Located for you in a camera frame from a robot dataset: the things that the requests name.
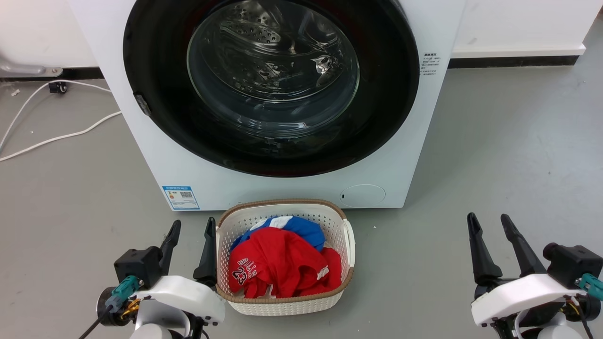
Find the blue garment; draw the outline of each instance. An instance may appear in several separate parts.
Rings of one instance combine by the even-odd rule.
[[[251,234],[264,227],[276,227],[283,230],[289,230],[302,237],[319,252],[323,250],[325,237],[320,225],[300,217],[274,217],[260,221],[250,228],[247,232],[237,238],[230,246],[230,251],[240,243],[249,240]]]

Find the white washing machine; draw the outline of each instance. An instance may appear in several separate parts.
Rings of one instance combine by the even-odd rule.
[[[400,208],[465,0],[71,0],[175,211]]]

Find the teal cable connector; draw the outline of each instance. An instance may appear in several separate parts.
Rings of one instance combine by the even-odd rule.
[[[603,282],[590,273],[584,273],[576,284],[591,296],[603,300]]]
[[[135,276],[127,276],[113,291],[111,291],[111,298],[107,299],[105,306],[112,306],[109,312],[117,312],[126,300],[138,289],[140,284],[138,278]]]

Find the laundry basket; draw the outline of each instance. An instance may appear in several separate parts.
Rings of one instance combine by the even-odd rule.
[[[302,217],[320,225],[327,245],[341,257],[341,286],[311,296],[280,299],[249,299],[233,295],[228,285],[228,263],[233,241],[256,223],[285,215]],[[295,315],[323,311],[339,301],[354,273],[356,248],[352,226],[339,207],[324,200],[283,199],[240,204],[227,210],[218,222],[216,251],[216,290],[235,310],[247,315]]]

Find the washing machine door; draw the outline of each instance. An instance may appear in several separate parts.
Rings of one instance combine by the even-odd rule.
[[[138,0],[124,64],[142,111],[173,140],[274,177],[376,151],[408,116],[419,75],[396,0]]]

